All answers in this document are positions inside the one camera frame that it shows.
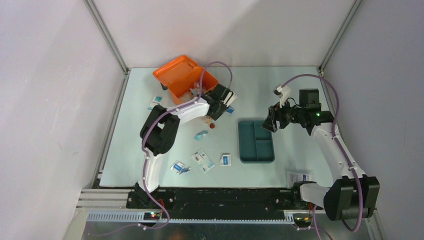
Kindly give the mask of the clear bag of swabs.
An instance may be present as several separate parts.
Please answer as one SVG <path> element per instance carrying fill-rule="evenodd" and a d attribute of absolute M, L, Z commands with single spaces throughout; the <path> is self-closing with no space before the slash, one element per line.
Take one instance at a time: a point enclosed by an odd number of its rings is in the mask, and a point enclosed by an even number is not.
<path fill-rule="evenodd" d="M 210 124 L 212 124 L 214 122 L 214 120 L 211 117 L 209 117 L 209 116 L 203 116 L 202 117 L 202 120 L 207 125 L 210 125 Z"/>

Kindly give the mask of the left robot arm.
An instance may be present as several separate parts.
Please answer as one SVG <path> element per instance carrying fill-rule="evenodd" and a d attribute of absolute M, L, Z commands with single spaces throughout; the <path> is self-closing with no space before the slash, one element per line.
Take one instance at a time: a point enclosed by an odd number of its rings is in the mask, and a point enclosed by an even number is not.
<path fill-rule="evenodd" d="M 218 84 L 211 91 L 174 107 L 156 105 L 150 111 L 140 130 L 141 150 L 145 153 L 142 177 L 138 182 L 143 191 L 138 201 L 145 208 L 153 208 L 158 202 L 160 158 L 173 147 L 179 127 L 200 117 L 216 121 L 231 106 L 238 94 Z"/>

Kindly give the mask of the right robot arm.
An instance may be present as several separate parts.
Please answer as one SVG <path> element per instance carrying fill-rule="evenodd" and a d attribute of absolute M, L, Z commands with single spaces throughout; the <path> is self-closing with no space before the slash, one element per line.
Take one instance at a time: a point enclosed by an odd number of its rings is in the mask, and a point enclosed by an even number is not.
<path fill-rule="evenodd" d="M 321 150 L 333 180 L 331 187 L 309 180 L 294 183 L 291 204 L 297 209 L 310 203 L 319 206 L 332 221 L 372 217 L 380 183 L 375 176 L 367 176 L 354 161 L 334 124 L 333 114 L 322 110 L 319 90 L 301 89 L 299 104 L 295 105 L 288 101 L 289 87 L 278 86 L 273 92 L 279 101 L 268 108 L 261 126 L 275 133 L 289 124 L 301 125 Z"/>

